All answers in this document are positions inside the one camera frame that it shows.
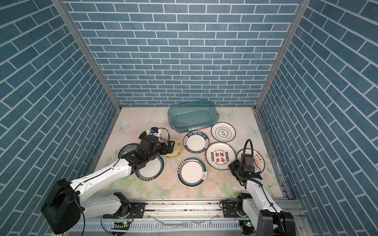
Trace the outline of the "green rim Hao Shi plate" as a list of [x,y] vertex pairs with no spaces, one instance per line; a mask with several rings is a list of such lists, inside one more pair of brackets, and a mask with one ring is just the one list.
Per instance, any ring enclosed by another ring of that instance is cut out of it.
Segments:
[[208,136],[200,131],[192,131],[183,139],[184,148],[190,153],[202,153],[206,151],[210,142]]

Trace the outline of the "white plate red characters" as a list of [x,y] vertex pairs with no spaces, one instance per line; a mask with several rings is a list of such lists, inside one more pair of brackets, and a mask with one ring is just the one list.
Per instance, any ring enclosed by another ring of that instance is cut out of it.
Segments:
[[229,164],[236,160],[236,153],[229,144],[216,142],[207,148],[205,157],[211,167],[224,171],[228,170]]

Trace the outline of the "teal translucent plastic bin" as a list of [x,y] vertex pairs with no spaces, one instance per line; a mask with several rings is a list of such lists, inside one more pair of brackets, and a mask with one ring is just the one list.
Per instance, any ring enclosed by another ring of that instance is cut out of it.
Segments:
[[178,133],[212,127],[219,114],[211,101],[198,100],[181,103],[168,109],[168,122]]

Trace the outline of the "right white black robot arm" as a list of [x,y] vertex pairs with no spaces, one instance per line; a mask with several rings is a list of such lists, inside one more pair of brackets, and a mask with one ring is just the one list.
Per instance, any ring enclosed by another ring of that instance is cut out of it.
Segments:
[[268,194],[262,177],[254,171],[255,159],[251,154],[229,164],[229,170],[247,190],[238,197],[237,206],[249,218],[257,236],[295,236],[296,228],[291,213],[279,207]]

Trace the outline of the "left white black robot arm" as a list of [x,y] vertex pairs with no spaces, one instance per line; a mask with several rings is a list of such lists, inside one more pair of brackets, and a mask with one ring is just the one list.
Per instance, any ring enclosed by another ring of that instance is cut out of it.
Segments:
[[95,200],[89,198],[107,185],[136,173],[158,156],[173,153],[174,146],[174,141],[147,135],[135,150],[125,153],[109,166],[79,179],[55,182],[41,207],[53,233],[63,234],[80,220],[95,216],[127,216],[130,203],[121,192]]

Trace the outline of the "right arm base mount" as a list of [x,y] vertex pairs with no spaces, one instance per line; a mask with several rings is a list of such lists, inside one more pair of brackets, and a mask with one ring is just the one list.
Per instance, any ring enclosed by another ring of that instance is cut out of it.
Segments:
[[244,199],[241,202],[237,202],[236,200],[231,200],[231,199],[221,200],[220,202],[218,202],[218,205],[223,213],[223,217],[224,218],[240,217],[240,218],[250,219],[249,216],[243,210],[244,201],[251,203],[252,206],[248,209],[255,211],[255,213],[253,213],[253,217],[258,217],[261,209],[257,207],[256,203],[254,202],[252,198]]

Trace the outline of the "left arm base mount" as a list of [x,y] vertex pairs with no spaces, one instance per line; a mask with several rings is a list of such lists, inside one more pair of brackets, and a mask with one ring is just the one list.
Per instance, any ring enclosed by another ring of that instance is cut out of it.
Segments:
[[146,203],[131,202],[121,207],[114,214],[105,214],[104,219],[139,219],[143,218]]

